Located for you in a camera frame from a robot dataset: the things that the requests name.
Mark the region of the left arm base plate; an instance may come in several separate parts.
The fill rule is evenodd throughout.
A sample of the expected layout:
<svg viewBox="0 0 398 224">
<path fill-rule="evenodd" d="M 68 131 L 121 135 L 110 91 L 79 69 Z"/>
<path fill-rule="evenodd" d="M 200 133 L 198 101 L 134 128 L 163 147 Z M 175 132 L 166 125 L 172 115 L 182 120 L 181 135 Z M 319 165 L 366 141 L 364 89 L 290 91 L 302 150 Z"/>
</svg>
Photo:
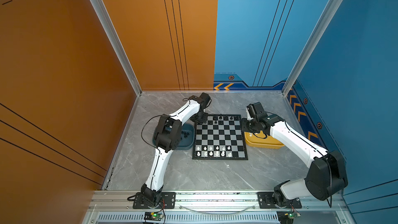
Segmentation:
<svg viewBox="0 0 398 224">
<path fill-rule="evenodd" d="M 176 192 L 162 192 L 159 202 L 152 205 L 147 200 L 144 200 L 143 195 L 138 192 L 135 195 L 133 209 L 174 209 L 176 200 Z"/>
</svg>

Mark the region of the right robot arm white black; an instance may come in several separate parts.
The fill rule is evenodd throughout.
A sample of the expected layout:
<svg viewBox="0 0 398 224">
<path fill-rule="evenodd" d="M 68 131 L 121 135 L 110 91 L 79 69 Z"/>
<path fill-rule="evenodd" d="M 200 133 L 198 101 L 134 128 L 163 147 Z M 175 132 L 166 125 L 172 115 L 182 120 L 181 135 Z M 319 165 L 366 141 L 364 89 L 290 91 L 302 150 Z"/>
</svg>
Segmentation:
<svg viewBox="0 0 398 224">
<path fill-rule="evenodd" d="M 260 102 L 246 107 L 247 117 L 241 121 L 243 132 L 263 132 L 292 152 L 308 167 L 305 178 L 285 181 L 274 188 L 273 202 L 279 208 L 291 201 L 313 196 L 320 201 L 331 201 L 332 196 L 348 186 L 346 164 L 343 155 L 311 142 L 299 134 L 279 115 L 266 112 Z"/>
</svg>

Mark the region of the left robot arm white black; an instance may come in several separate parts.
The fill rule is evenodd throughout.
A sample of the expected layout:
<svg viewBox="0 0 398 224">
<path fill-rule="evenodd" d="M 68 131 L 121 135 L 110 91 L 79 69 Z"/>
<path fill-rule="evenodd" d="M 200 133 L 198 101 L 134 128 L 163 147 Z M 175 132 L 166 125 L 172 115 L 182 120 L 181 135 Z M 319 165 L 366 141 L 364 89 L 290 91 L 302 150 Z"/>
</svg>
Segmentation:
<svg viewBox="0 0 398 224">
<path fill-rule="evenodd" d="M 141 202 L 151 208 L 162 202 L 162 189 L 167 165 L 173 151 L 180 143 L 182 126 L 191 120 L 194 123 L 204 123 L 208 114 L 211 97 L 207 93 L 200 96 L 191 96 L 186 99 L 185 105 L 175 112 L 159 115 L 158 125 L 153 133 L 155 155 L 149 176 L 141 187 L 139 197 Z"/>
</svg>

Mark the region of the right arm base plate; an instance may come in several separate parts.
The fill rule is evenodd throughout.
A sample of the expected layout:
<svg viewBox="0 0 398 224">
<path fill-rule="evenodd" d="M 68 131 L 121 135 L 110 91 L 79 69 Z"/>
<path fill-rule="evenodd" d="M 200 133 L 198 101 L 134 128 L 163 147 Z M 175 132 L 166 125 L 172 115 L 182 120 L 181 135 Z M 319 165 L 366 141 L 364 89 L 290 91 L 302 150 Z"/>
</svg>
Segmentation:
<svg viewBox="0 0 398 224">
<path fill-rule="evenodd" d="M 297 209 L 302 208 L 302 204 L 299 198 L 288 200 L 278 192 L 270 192 L 270 191 L 258 192 L 257 197 L 261 209 L 291 208 L 291 207 Z"/>
</svg>

